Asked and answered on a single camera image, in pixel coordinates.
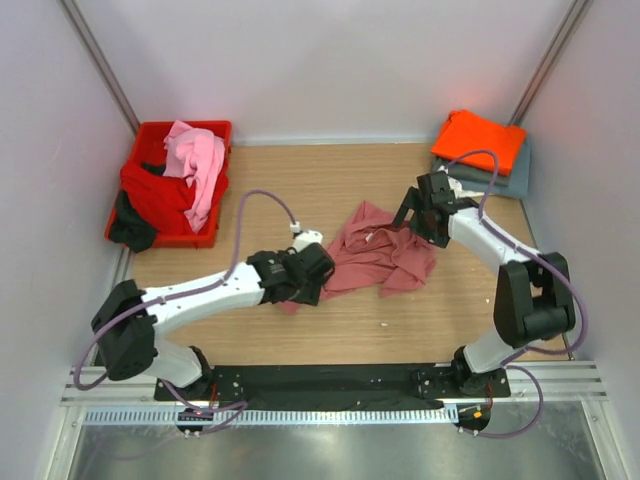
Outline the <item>dusty rose t-shirt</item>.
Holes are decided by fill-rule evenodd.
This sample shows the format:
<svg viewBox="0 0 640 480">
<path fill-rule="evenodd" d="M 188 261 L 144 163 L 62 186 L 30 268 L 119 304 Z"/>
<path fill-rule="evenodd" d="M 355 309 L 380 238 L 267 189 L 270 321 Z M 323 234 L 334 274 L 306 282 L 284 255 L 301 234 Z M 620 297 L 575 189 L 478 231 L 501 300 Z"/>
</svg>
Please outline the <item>dusty rose t-shirt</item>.
<svg viewBox="0 0 640 480">
<path fill-rule="evenodd" d="M 360 203 L 326 248 L 335 267 L 321 301 L 375 285 L 381 298 L 426 285 L 437 264 L 435 248 L 407 224 L 394 227 L 393 219 L 371 202 Z"/>
</svg>

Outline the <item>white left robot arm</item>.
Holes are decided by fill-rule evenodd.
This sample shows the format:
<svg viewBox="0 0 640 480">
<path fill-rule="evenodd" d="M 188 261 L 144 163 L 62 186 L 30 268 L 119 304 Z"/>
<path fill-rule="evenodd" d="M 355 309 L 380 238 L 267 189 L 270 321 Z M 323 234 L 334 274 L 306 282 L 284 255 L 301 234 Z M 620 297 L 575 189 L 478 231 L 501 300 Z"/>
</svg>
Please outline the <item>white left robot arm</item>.
<svg viewBox="0 0 640 480">
<path fill-rule="evenodd" d="M 189 400 L 204 398 L 215 375 L 201 349 L 181 347 L 168 335 L 215 314 L 263 304 L 315 306 L 335 263 L 316 242 L 259 251 L 229 270 L 159 288 L 117 284 L 91 322 L 110 381 L 145 374 Z"/>
</svg>

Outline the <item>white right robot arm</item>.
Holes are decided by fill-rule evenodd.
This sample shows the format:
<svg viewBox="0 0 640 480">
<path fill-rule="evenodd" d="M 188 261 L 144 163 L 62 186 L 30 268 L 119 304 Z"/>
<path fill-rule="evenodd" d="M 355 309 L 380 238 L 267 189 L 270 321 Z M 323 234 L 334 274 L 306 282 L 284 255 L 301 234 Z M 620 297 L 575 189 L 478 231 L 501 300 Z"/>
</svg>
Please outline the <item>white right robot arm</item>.
<svg viewBox="0 0 640 480">
<path fill-rule="evenodd" d="M 542 254 L 497 225 L 470 198 L 458 198 L 442 172 L 421 175 L 410 187 L 393 225 L 406 226 L 429 244 L 466 247 L 496 276 L 493 328 L 459 348 L 451 362 L 452 387 L 479 396 L 505 363 L 575 327 L 566 259 Z"/>
</svg>

